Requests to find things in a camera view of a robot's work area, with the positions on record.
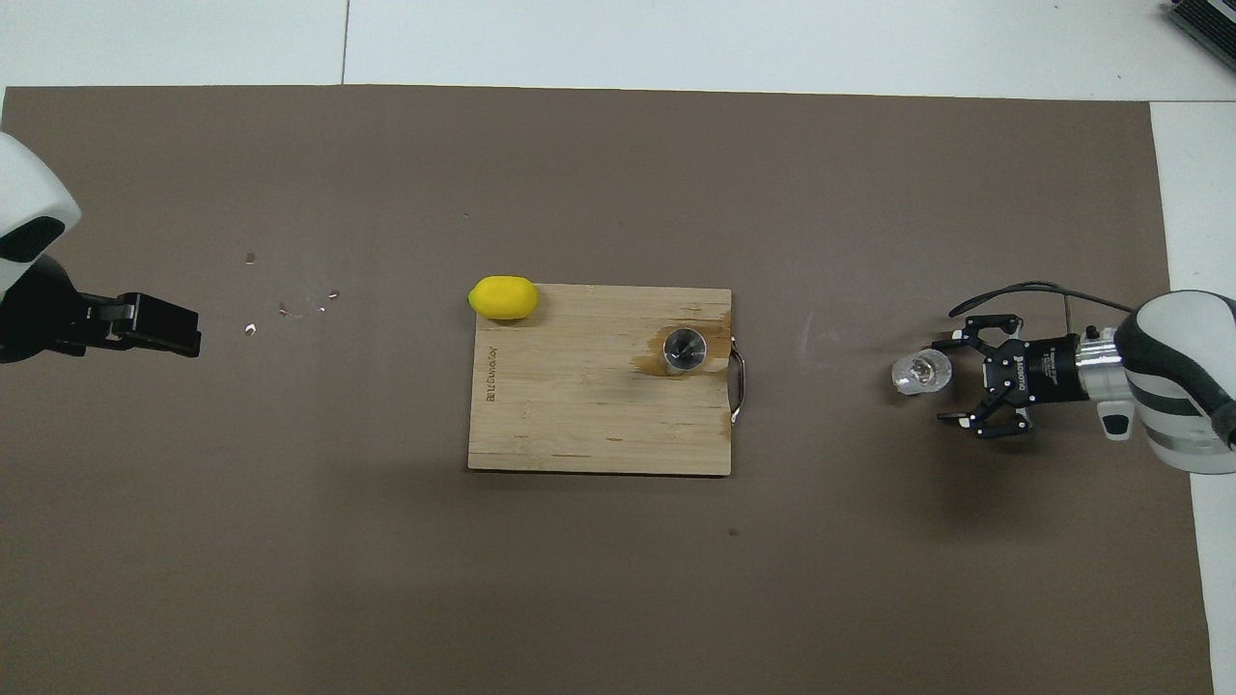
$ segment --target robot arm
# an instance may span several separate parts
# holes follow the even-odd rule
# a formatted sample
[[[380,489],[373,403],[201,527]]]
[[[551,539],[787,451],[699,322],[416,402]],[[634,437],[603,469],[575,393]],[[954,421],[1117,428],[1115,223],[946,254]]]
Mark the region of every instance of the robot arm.
[[[78,292],[43,254],[80,218],[56,174],[0,134],[0,362],[43,350],[82,356],[87,348],[197,357],[197,313],[138,292],[116,298]]]
[[[0,296],[80,219],[52,169],[0,132]]]
[[[1116,349],[1151,448],[1193,472],[1236,472],[1236,302],[1200,291],[1151,299]]]
[[[975,299],[1025,291],[1028,284],[1090,298],[1035,282]],[[934,341],[932,349],[971,348],[983,355],[983,398],[973,411],[937,417],[991,439],[1028,434],[1032,406],[1095,401],[1109,439],[1127,439],[1136,413],[1151,449],[1168,465],[1199,474],[1236,472],[1236,302],[1180,291],[1137,309],[1101,303],[1128,312],[1119,329],[1089,326],[1085,335],[1022,340],[1020,317],[967,317],[965,328]],[[989,345],[979,336],[986,329],[1000,329],[1009,339],[999,348]],[[1012,416],[994,422],[1004,408]]]

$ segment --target brown table mat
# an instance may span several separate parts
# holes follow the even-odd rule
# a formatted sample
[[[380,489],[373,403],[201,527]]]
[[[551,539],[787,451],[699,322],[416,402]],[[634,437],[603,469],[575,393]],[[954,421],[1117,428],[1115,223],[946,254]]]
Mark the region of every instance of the brown table mat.
[[[1210,690],[1184,474],[1089,404],[979,443],[933,419],[976,392],[887,381],[989,288],[1167,289],[1145,104],[5,101],[84,210],[52,252],[78,288],[204,333],[199,360],[0,370],[7,693]],[[491,273],[732,288],[733,475],[467,471],[465,294]],[[991,308],[1063,333],[1057,298]]]

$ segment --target water stain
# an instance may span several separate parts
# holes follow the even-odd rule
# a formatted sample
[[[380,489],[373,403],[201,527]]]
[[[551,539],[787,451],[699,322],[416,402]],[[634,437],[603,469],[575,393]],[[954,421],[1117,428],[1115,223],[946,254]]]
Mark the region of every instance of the water stain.
[[[669,362],[665,361],[665,339],[680,328],[690,328],[702,335],[708,345],[708,356],[700,369],[674,375],[669,372]],[[691,319],[681,324],[667,325],[658,330],[656,335],[648,341],[649,354],[632,357],[630,364],[640,373],[665,378],[688,378],[701,373],[727,376],[727,370],[709,370],[708,366],[716,367],[717,360],[724,360],[726,365],[729,364],[729,335],[730,312],[726,312],[719,319]]]

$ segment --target black cable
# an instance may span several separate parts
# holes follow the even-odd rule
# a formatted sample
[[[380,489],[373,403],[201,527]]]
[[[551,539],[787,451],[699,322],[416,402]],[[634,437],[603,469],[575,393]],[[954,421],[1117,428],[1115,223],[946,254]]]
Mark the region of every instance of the black cable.
[[[965,302],[953,307],[948,315],[950,318],[955,318],[957,315],[969,312],[980,304],[1000,297],[1001,294],[1012,294],[1015,292],[1051,292],[1052,294],[1063,294],[1065,299],[1068,297],[1077,297],[1078,299],[1085,299],[1086,302],[1094,302],[1095,304],[1103,304],[1104,307],[1111,307],[1112,309],[1120,309],[1126,313],[1132,313],[1133,310],[1132,307],[1126,307],[1117,302],[1112,302],[1111,299],[1104,299],[1103,297],[1095,297],[1094,294],[1086,294],[1085,292],[1067,289],[1054,282],[1048,282],[1046,279],[1028,279],[1026,282],[1016,282],[1007,287],[1001,287],[1000,289],[993,289],[991,292],[984,292],[983,294],[970,297]]]

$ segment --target metal handle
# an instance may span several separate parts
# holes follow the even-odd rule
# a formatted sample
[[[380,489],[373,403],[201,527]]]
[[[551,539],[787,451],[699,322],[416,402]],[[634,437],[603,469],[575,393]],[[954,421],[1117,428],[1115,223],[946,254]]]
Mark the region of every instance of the metal handle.
[[[743,409],[743,398],[747,397],[747,360],[738,351],[738,339],[733,335],[729,336],[729,359],[738,360],[738,402],[729,412],[729,425],[733,427],[738,424],[738,412]]]

